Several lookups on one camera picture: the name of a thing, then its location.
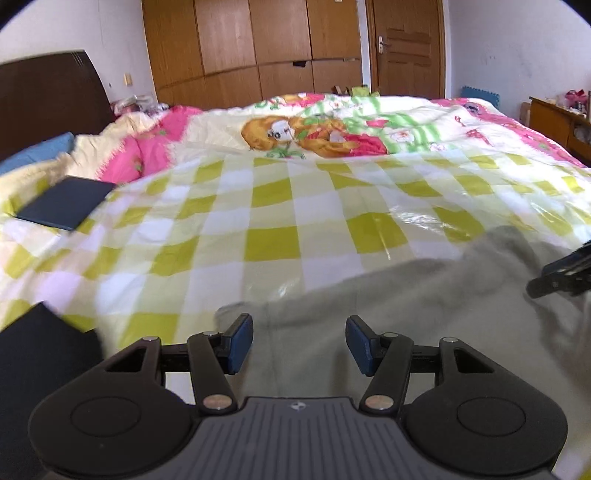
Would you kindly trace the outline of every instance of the circular pad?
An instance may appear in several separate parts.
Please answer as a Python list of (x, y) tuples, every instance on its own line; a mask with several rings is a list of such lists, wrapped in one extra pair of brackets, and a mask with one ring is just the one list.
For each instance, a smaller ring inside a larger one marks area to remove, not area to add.
[(504, 437), (525, 423), (519, 405), (503, 398), (474, 398), (460, 405), (457, 419), (465, 429), (485, 437)]
[(551, 468), (567, 434), (560, 407), (509, 375), (447, 379), (405, 407), (404, 424), (426, 456), (485, 477)]
[(93, 437), (114, 437), (131, 430), (141, 418), (139, 407), (126, 398), (95, 398), (72, 412), (74, 427)]
[(189, 408), (154, 381), (89, 377), (33, 412), (31, 444), (51, 470), (71, 478), (127, 478), (174, 456), (189, 439)]

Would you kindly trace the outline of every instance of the grey blanket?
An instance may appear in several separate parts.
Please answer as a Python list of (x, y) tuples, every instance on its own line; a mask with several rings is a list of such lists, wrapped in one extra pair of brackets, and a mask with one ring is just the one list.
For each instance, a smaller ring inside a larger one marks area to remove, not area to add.
[[(358, 401), (370, 379), (359, 373), (345, 344), (347, 317), (357, 314), (374, 331), (402, 333), (418, 345), (455, 336), (562, 407), (569, 439), (557, 469), (573, 478), (591, 440), (585, 297), (552, 294), (534, 302), (524, 293), (544, 264), (567, 253), (499, 228), (474, 242), (460, 261), (416, 260), (298, 298), (225, 307), (217, 315), (220, 330), (242, 312), (255, 322), (251, 352), (230, 382), (240, 397), (348, 395)], [(432, 386), (432, 375), (413, 375), (407, 401)]]

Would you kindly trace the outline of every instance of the ribbed grey surface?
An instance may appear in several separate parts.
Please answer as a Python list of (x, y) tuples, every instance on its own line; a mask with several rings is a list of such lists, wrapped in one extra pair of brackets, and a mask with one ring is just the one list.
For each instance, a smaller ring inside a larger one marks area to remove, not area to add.
[[(389, 419), (348, 398), (251, 398), (203, 421), (173, 460), (142, 480), (459, 480), (422, 458)], [(531, 480), (550, 480), (541, 473)]]

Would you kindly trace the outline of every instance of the yellow and white checkered pattern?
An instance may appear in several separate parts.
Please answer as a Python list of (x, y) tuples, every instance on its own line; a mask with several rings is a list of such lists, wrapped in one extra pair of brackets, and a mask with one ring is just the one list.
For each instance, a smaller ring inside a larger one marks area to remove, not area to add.
[(577, 248), (591, 238), (590, 175), (492, 150), (373, 161), (201, 155), (115, 190), (72, 234), (6, 220), (0, 325), (46, 301), (98, 327), (113, 352), (145, 335), (185, 341), (236, 301), (458, 258), (499, 225)]

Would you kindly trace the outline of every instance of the wooden wardrobe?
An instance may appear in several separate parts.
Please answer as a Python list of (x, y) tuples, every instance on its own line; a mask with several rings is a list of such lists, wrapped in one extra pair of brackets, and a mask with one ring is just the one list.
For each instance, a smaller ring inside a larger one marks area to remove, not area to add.
[(203, 109), (361, 85), (356, 0), (142, 0), (158, 100)]

